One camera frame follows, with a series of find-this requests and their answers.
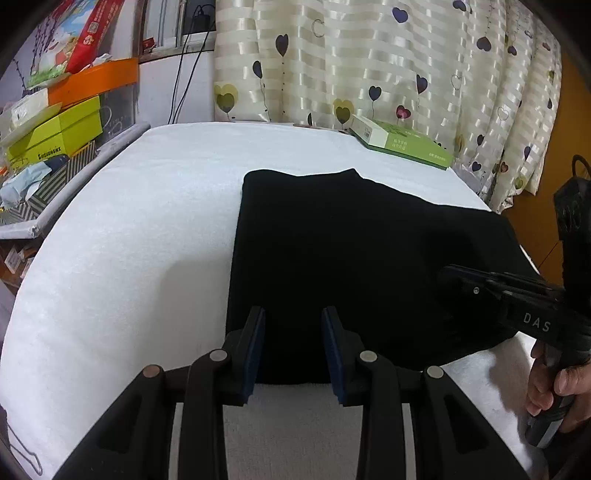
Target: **human hand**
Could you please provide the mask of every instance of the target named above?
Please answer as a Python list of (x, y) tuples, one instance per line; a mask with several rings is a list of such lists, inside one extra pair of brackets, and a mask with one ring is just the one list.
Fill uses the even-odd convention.
[(571, 432), (591, 418), (591, 363), (565, 368), (552, 379), (542, 360), (544, 349), (545, 344), (537, 340), (531, 350), (531, 357), (535, 358), (535, 361), (528, 380), (525, 408), (535, 417), (542, 410), (548, 410), (552, 406), (553, 390), (561, 397), (576, 395), (573, 405), (560, 425), (561, 432)]

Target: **yellow-green box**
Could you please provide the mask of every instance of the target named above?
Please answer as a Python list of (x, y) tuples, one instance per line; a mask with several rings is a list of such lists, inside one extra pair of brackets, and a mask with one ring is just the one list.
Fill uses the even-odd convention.
[(21, 138), (7, 151), (7, 159), (20, 171), (54, 155), (72, 156), (103, 131), (98, 96), (70, 107)]

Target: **red package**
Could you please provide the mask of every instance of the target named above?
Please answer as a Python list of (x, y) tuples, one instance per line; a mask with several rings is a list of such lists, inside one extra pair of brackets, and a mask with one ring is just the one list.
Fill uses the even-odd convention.
[(56, 27), (28, 87), (50, 85), (90, 64), (123, 1), (64, 0), (51, 14)]

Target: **striped curtain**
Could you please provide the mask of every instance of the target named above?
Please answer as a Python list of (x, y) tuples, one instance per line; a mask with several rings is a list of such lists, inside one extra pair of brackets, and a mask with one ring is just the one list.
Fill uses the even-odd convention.
[(517, 0), (217, 0), (216, 119), (398, 123), (497, 212), (535, 193), (560, 47)]

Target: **window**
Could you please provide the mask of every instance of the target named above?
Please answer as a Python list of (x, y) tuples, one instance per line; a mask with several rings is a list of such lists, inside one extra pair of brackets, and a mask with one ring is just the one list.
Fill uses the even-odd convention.
[(179, 55), (184, 45), (187, 53), (213, 50), (215, 14), (212, 0), (147, 0), (140, 63)]

